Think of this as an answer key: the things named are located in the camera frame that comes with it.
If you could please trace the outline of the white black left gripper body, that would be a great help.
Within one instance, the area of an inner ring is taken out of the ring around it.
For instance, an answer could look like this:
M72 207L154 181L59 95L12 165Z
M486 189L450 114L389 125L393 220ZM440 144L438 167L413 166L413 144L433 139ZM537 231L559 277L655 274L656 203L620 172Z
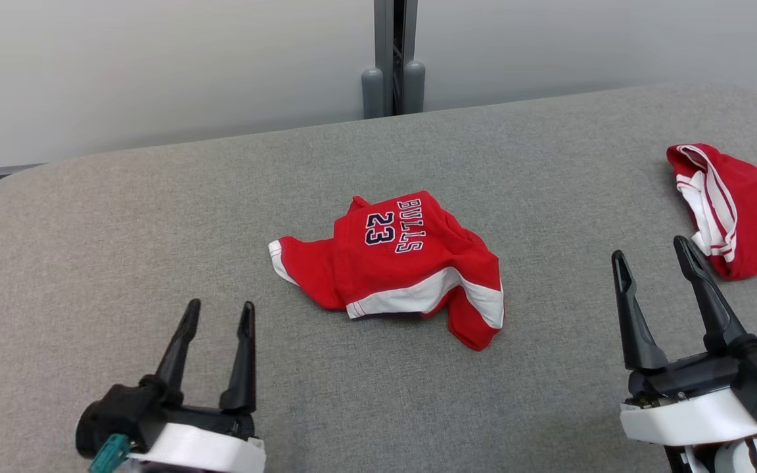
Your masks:
M265 444L256 437L256 402L237 406L166 406L126 426L139 463L202 472L264 472Z

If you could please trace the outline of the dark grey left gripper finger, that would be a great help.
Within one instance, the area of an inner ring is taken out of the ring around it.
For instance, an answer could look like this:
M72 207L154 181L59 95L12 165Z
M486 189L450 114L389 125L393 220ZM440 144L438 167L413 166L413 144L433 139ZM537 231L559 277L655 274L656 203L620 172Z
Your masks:
M219 409L237 415L256 410L256 310L247 300L241 310L237 329L237 352L227 390L219 399Z
M196 336L200 309L201 300L190 300L156 372L145 375L139 381L140 387L156 390L162 402L183 402L184 400L181 383L185 373L187 350Z

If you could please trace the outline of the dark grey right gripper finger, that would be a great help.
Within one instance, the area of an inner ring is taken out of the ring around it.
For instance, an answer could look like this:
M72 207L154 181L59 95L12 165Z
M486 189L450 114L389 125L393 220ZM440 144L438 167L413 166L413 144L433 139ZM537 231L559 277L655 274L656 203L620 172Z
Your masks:
M757 336L745 327L712 278L708 264L696 246L684 236L673 239L681 272L690 282L705 327L703 341L708 353L746 357L757 351Z
M650 332L637 301L633 273L621 250L612 254L612 274L625 368L647 373L665 369L669 361Z

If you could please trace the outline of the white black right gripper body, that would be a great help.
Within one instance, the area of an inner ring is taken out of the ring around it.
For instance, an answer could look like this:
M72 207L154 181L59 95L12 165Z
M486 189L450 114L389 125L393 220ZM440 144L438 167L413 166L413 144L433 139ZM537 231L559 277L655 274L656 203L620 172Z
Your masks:
M697 354L663 369L631 371L620 422L627 438L668 447L757 436L757 421L733 394L733 357Z

